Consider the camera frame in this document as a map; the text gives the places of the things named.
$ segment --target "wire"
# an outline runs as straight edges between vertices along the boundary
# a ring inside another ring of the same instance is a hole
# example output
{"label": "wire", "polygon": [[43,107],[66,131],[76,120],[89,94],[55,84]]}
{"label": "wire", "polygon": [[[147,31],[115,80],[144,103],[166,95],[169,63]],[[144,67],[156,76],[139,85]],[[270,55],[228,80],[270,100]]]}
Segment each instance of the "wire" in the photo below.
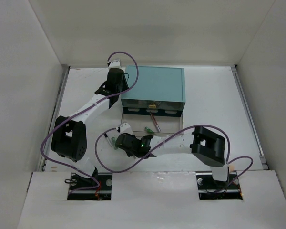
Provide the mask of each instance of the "wire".
{"label": "wire", "polygon": [[226,162],[229,160],[229,157],[230,157],[230,149],[231,149],[231,144],[230,144],[230,139],[228,137],[228,135],[220,128],[216,127],[216,126],[213,126],[213,125],[193,125],[193,126],[189,126],[187,128],[184,128],[182,130],[179,130],[178,132],[174,133],[172,136],[168,137],[167,139],[165,139],[164,141],[160,142],[158,145],[156,145],[154,148],[152,148],[147,154],[145,154],[142,158],[140,158],[140,160],[138,160],[137,162],[135,162],[132,166],[130,166],[129,168],[126,168],[126,169],[123,169],[123,170],[120,170],[120,171],[114,171],[110,168],[108,168],[106,165],[104,165],[104,163],[100,160],[99,158],[99,155],[97,153],[97,144],[100,140],[100,138],[107,132],[109,131],[112,131],[112,130],[115,130],[115,128],[111,128],[109,130],[106,130],[105,132],[103,132],[100,136],[98,136],[98,138],[96,139],[95,141],[95,144],[94,144],[94,151],[95,151],[95,156],[96,156],[96,159],[99,161],[99,163],[101,164],[101,166],[105,169],[107,169],[108,171],[112,172],[112,173],[123,173],[123,172],[126,172],[130,169],[132,169],[133,167],[135,167],[137,164],[139,164],[142,160],[144,160],[146,157],[148,157],[155,149],[157,149],[158,147],[162,146],[165,142],[168,142],[169,140],[171,140],[172,138],[174,138],[175,136],[177,136],[178,134],[182,133],[183,131],[186,131],[186,130],[189,130],[189,129],[192,129],[192,128],[196,128],[196,127],[199,127],[199,126],[202,126],[202,127],[208,127],[208,128],[212,128],[212,129],[215,129],[215,130],[218,130],[220,131],[223,135],[225,135],[226,139],[227,139],[227,142],[228,142],[228,152],[227,152],[227,159],[226,159]]}
{"label": "wire", "polygon": [[95,195],[97,196],[97,199],[99,200],[100,199],[100,194],[97,194],[98,191],[100,191],[102,188],[102,183],[100,181],[100,186],[97,188],[97,190],[95,191]]}
{"label": "wire", "polygon": [[44,147],[45,147],[45,145],[46,145],[46,143],[47,143],[47,140],[51,137],[51,135],[52,135],[55,131],[57,131],[60,127],[62,127],[63,125],[65,125],[67,122],[69,122],[69,121],[72,120],[73,118],[75,118],[75,117],[77,117],[77,116],[79,116],[79,115],[85,113],[86,111],[89,111],[90,109],[94,108],[96,104],[101,103],[101,102],[102,102],[103,100],[105,100],[105,99],[108,99],[108,98],[111,98],[111,97],[114,97],[114,96],[117,96],[117,95],[121,95],[121,94],[123,94],[123,93],[125,93],[125,92],[128,92],[129,90],[131,90],[131,89],[136,85],[136,83],[137,83],[137,81],[138,81],[138,78],[139,78],[139,67],[138,67],[138,64],[137,64],[137,62],[135,61],[135,59],[134,59],[130,54],[128,54],[128,53],[126,53],[126,52],[123,52],[123,51],[117,51],[117,52],[112,53],[112,54],[108,57],[107,61],[109,61],[110,58],[111,58],[113,55],[118,54],[118,53],[125,54],[125,55],[129,56],[129,57],[132,59],[132,61],[134,62],[134,64],[135,64],[135,67],[136,67],[136,69],[137,69],[137,76],[136,76],[136,79],[135,79],[133,85],[132,85],[130,88],[128,88],[128,89],[126,89],[125,91],[123,91],[123,92],[119,92],[119,93],[116,93],[116,94],[111,94],[111,95],[109,95],[109,96],[107,96],[107,97],[105,97],[105,98],[102,98],[102,99],[100,99],[99,101],[97,101],[95,104],[93,104],[93,105],[89,106],[88,108],[86,108],[86,109],[84,109],[84,110],[78,112],[77,114],[75,114],[75,115],[73,115],[73,116],[67,118],[65,121],[63,121],[62,123],[60,123],[60,124],[59,124],[58,126],[56,126],[52,131],[49,132],[49,134],[44,138],[44,140],[42,141],[41,146],[40,146],[40,153],[41,153],[41,155],[42,155],[45,159],[47,159],[47,160],[49,160],[49,161],[51,161],[51,162],[54,162],[54,163],[63,165],[63,166],[67,166],[67,167],[72,168],[72,169],[74,169],[74,170],[77,170],[79,173],[84,174],[84,175],[88,176],[89,178],[91,178],[92,180],[94,180],[97,185],[94,186],[94,187],[89,187],[89,188],[97,188],[97,187],[100,185],[99,181],[98,181],[97,179],[95,179],[94,177],[90,176],[89,174],[87,174],[87,173],[85,173],[85,172],[83,172],[83,171],[81,171],[81,170],[78,170],[78,169],[77,169],[76,167],[74,167],[74,166],[71,166],[71,165],[66,164],[66,163],[64,163],[64,162],[60,162],[60,161],[54,160],[54,159],[52,159],[52,158],[49,158],[49,157],[48,157],[47,155],[45,155],[45,153],[44,153]]}
{"label": "wire", "polygon": [[75,192],[75,191],[80,191],[80,190],[88,190],[88,189],[93,189],[93,188],[97,188],[99,186],[93,186],[93,187],[79,187],[76,189],[71,190],[70,192],[68,192],[68,195],[70,195],[71,193]]}
{"label": "wire", "polygon": [[[250,157],[250,156],[239,156],[239,157],[236,157],[236,158],[232,159],[231,161],[229,161],[228,164],[230,164],[230,163],[232,163],[232,162],[234,162],[234,161],[236,161],[236,160],[242,159],[242,158],[248,158],[248,159],[250,159],[250,160],[251,160],[250,164],[249,164],[248,167],[245,168],[240,174],[238,174],[236,177],[234,177],[234,178],[227,184],[227,186],[226,186],[225,188],[228,188],[236,179],[238,179],[242,174],[244,174],[246,171],[248,171],[249,168],[253,165],[253,159],[252,159],[252,157]],[[225,188],[216,190],[216,191],[214,191],[214,192],[212,192],[212,193],[220,192],[221,190],[223,190],[223,189],[225,189]]]}
{"label": "wire", "polygon": [[237,189],[240,189],[240,187],[236,183],[234,183],[234,182],[231,185],[234,185],[234,186],[237,187]]}
{"label": "wire", "polygon": [[123,76],[128,75],[127,80],[126,80],[126,83],[127,83],[128,80],[129,80],[129,74],[128,74],[128,73],[123,73],[122,75],[123,75]]}
{"label": "wire", "polygon": [[70,185],[76,185],[77,181],[76,180],[71,180],[71,179],[65,179],[65,183],[66,184],[70,184]]}

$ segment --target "white panel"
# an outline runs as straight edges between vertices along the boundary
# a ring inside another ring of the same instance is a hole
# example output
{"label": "white panel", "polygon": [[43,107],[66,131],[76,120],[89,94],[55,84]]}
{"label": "white panel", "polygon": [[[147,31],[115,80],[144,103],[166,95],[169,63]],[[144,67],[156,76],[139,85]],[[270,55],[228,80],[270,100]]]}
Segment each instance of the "white panel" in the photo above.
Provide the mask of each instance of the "white panel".
{"label": "white panel", "polygon": [[238,66],[269,167],[286,196],[286,0],[277,0]]}
{"label": "white panel", "polygon": [[67,177],[33,177],[18,229],[286,229],[286,201],[274,171],[245,173],[243,201],[200,201],[195,174],[183,172],[114,174],[112,201],[53,199],[53,193],[65,196]]}
{"label": "white panel", "polygon": [[27,0],[0,0],[0,229],[16,228],[62,74]]}
{"label": "white panel", "polygon": [[[92,98],[94,92],[107,78],[107,69],[71,69],[62,99],[60,115],[68,116]],[[215,125],[228,134],[231,139],[231,156],[251,156],[254,164],[251,169],[263,169],[259,159],[259,149],[230,67],[185,67],[186,104],[183,112],[183,126],[197,124]],[[122,105],[117,102],[110,110],[93,121],[86,123],[88,147],[86,155],[92,159],[99,171],[106,171],[97,162],[94,153],[96,138],[105,130],[121,123]],[[112,131],[109,137],[118,136]],[[113,170],[122,170],[136,160],[127,157],[122,150],[114,150],[101,138],[98,153],[105,165]],[[50,157],[61,160],[56,153]],[[245,169],[250,161],[235,161],[237,169]],[[47,171],[72,171],[69,168],[48,162]],[[210,168],[191,154],[169,154],[142,161],[131,171],[206,171]]]}
{"label": "white panel", "polygon": [[274,0],[30,0],[61,63],[236,64]]}

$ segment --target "small object in drawer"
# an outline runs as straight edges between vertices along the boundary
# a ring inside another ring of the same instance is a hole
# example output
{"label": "small object in drawer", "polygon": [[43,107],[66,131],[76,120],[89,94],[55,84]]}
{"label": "small object in drawer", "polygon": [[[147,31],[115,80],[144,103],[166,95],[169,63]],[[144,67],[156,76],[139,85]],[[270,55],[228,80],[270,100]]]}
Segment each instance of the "small object in drawer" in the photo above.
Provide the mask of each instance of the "small object in drawer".
{"label": "small object in drawer", "polygon": [[159,127],[159,125],[158,125],[158,123],[157,123],[156,119],[154,118],[153,113],[152,113],[152,112],[150,112],[150,115],[151,115],[151,119],[152,119],[153,124],[154,124],[154,126],[156,127],[157,131],[158,131],[158,132],[161,132],[161,129],[160,129],[160,127]]}
{"label": "small object in drawer", "polygon": [[112,147],[112,143],[111,143],[111,141],[109,140],[108,135],[107,135],[107,134],[104,134],[104,136],[105,136],[105,138],[106,138],[108,144],[110,145],[110,147]]}
{"label": "small object in drawer", "polygon": [[154,135],[154,131],[152,131],[150,128],[145,127],[145,131],[151,135]]}
{"label": "small object in drawer", "polygon": [[149,104],[148,108],[157,108],[157,105],[156,104]]}

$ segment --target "white wall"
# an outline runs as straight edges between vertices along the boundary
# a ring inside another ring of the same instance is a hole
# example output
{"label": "white wall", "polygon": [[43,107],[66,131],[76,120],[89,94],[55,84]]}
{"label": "white wall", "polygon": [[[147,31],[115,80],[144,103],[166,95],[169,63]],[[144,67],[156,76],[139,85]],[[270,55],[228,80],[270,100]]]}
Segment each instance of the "white wall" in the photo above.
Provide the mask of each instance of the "white wall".
{"label": "white wall", "polygon": [[276,0],[238,71],[264,154],[286,197],[286,0]]}
{"label": "white wall", "polygon": [[122,50],[141,64],[230,65],[274,0],[30,2],[61,63],[105,66],[108,55]]}
{"label": "white wall", "polygon": [[0,229],[19,222],[61,65],[27,0],[0,0]]}

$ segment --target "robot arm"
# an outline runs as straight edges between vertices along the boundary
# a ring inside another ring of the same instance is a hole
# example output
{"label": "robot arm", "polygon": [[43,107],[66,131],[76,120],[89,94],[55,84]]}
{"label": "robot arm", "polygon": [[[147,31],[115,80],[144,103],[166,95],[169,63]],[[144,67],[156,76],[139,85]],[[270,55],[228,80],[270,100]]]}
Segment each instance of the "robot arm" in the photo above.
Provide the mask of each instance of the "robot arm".
{"label": "robot arm", "polygon": [[[112,61],[108,68],[107,80],[95,92],[92,99],[75,114],[84,111],[93,104],[95,104],[95,107],[67,122],[53,134],[51,149],[59,156],[72,160],[71,163],[81,160],[83,164],[88,165],[84,161],[89,160],[89,158],[83,158],[87,149],[86,121],[88,118],[94,119],[102,112],[110,109],[118,100],[118,95],[109,99],[104,99],[105,97],[128,89],[119,60]],[[67,117],[58,117],[55,126],[66,119]],[[117,138],[116,146],[123,149],[127,156],[143,157],[151,148],[166,140],[165,137],[151,135],[137,139],[128,124],[120,125],[118,131],[120,135]],[[228,166],[225,164],[224,151],[225,139],[222,136],[203,127],[198,127],[192,134],[176,136],[165,142],[163,146],[155,149],[151,156],[161,156],[168,153],[193,154],[204,164],[210,166],[214,180],[226,182],[229,171]]]}
{"label": "robot arm", "polygon": [[164,142],[150,156],[193,154],[211,168],[214,180],[227,181],[229,168],[225,163],[225,139],[222,136],[204,127],[197,127],[191,134],[175,136],[166,142],[167,139],[151,135],[137,139],[134,135],[124,133],[119,135],[116,146],[123,149],[127,156],[143,157],[150,149]]}
{"label": "robot arm", "polygon": [[[86,121],[88,118],[94,119],[102,112],[110,109],[119,99],[118,95],[108,99],[104,99],[105,97],[128,89],[124,71],[120,66],[120,61],[115,60],[110,62],[108,69],[107,80],[95,92],[92,99],[81,109],[76,111],[76,114],[84,111],[93,104],[95,104],[95,107],[70,120],[54,132],[51,149],[59,156],[69,158],[73,162],[81,160],[87,149]],[[59,116],[55,121],[55,126],[58,126],[66,119],[67,117]]]}

